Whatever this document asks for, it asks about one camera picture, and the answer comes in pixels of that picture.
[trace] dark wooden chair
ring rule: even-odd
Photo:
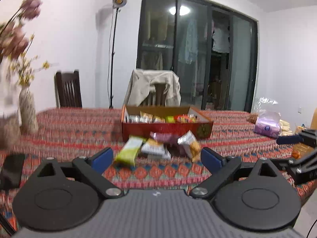
[[[142,106],[165,106],[166,93],[164,94],[166,84],[165,83],[157,83],[154,84],[155,93],[150,92],[147,98],[141,103]]]
[[[79,72],[56,72],[55,81],[60,107],[82,107]]]

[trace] red cardboard box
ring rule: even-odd
[[[194,114],[199,119],[197,123],[130,123],[130,115],[140,115],[140,112],[165,118],[180,114]],[[127,141],[130,135],[148,138],[150,132],[174,133],[179,136],[191,131],[197,140],[210,137],[213,121],[194,107],[156,107],[156,106],[126,106],[121,115],[123,140]]]

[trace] black door frame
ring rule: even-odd
[[[245,102],[244,110],[247,112],[251,112],[252,104],[253,104],[253,96],[255,91],[255,81],[256,81],[256,72],[257,72],[257,57],[258,57],[258,26],[257,22],[243,14],[232,11],[226,7],[221,5],[214,4],[208,0],[186,0],[199,4],[206,5],[208,8],[208,35],[207,35],[207,55],[206,55],[206,70],[205,70],[205,81],[204,81],[204,91],[202,96],[202,106],[201,109],[204,110],[206,108],[207,103],[207,92],[208,92],[208,84],[209,84],[209,74],[210,74],[210,60],[211,60],[211,51],[212,51],[212,12],[218,11],[229,16],[229,25],[230,25],[230,54],[229,54],[229,76],[228,83],[226,87],[226,99],[224,109],[228,109],[229,104],[229,92],[230,92],[230,81],[231,81],[231,69],[232,69],[232,49],[233,49],[233,28],[232,28],[232,17],[237,16],[246,21],[251,22],[251,56],[250,56],[250,72],[249,72],[249,83],[247,90],[247,97]],[[174,29],[174,47],[173,47],[173,58],[172,58],[172,67],[171,70],[177,72],[178,66],[178,48],[180,47],[180,41],[177,39],[179,34],[179,26],[180,26],[180,6],[181,0],[176,0],[176,14],[175,14],[175,29]],[[139,34],[138,34],[138,49],[137,49],[137,63],[136,67],[141,67],[141,59],[142,56],[142,42],[144,40],[144,25],[145,25],[145,0],[142,0],[141,5],[141,16],[140,16],[140,25],[139,25]]]

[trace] purple tissue box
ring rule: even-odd
[[[277,139],[280,133],[280,115],[278,113],[274,113],[276,115],[272,114],[273,112],[259,115],[254,128],[255,133]]]

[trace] floor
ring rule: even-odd
[[[296,221],[294,229],[303,235],[307,236],[310,227],[317,219],[317,190],[310,196],[309,200],[302,207],[301,213]],[[317,223],[311,230],[308,238],[317,237]]]

